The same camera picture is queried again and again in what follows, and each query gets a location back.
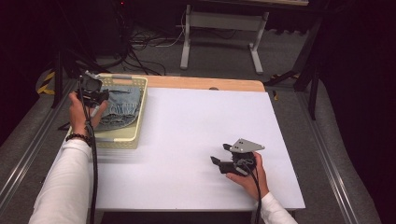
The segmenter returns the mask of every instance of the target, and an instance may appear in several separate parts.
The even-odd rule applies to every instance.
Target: sleeve
[[[35,200],[29,223],[86,223],[90,180],[88,161],[91,149],[82,140],[63,145],[45,184]]]
[[[297,223],[271,192],[262,198],[262,219],[267,224]]]

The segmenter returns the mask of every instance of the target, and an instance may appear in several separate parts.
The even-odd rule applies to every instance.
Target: white long-sleeve shirt
[[[54,164],[35,200],[30,224],[85,224],[90,200],[88,173],[91,149],[78,139],[63,145],[60,159]],[[262,198],[262,219],[266,224],[297,223],[269,192]]]

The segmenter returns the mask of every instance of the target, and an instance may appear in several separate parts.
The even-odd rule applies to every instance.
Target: white tabletop
[[[96,208],[251,211],[254,201],[210,160],[230,161],[222,144],[238,138],[265,146],[270,190],[285,208],[304,208],[268,93],[166,88],[148,88],[137,149],[98,149]]]

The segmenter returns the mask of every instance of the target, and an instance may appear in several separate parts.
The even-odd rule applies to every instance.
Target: person
[[[259,181],[259,187],[262,196],[262,219],[266,224],[293,224],[297,223],[295,219],[286,211],[280,202],[270,192],[267,185],[267,176],[262,166],[262,155],[257,152],[253,152],[254,158],[256,159],[256,170]],[[236,184],[242,186],[248,195],[253,199],[259,198],[259,192],[257,191],[256,184],[253,178],[248,176],[235,175],[232,173],[226,174],[227,178],[231,179]]]
[[[86,119],[82,103],[74,92],[69,94],[69,99],[71,101],[70,125],[73,133],[80,134],[80,136],[73,137],[63,144],[62,154],[49,171],[46,182],[35,200],[35,210],[30,217],[30,224],[86,223],[90,201],[88,171],[91,148],[83,137],[88,136],[88,133],[85,129]],[[106,107],[107,101],[103,101],[96,116],[92,118],[93,127],[98,125]],[[262,196],[263,220],[267,224],[296,223],[269,191],[262,167],[262,157],[259,153],[254,153],[254,155]],[[258,199],[258,191],[251,176],[234,174],[226,176],[241,185],[251,197]]]

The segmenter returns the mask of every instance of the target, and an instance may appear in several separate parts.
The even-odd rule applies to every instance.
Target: black beaded bracelet
[[[91,146],[91,138],[80,133],[71,133],[69,136],[66,137],[66,142],[75,137],[80,138],[82,141],[87,143],[89,147]]]

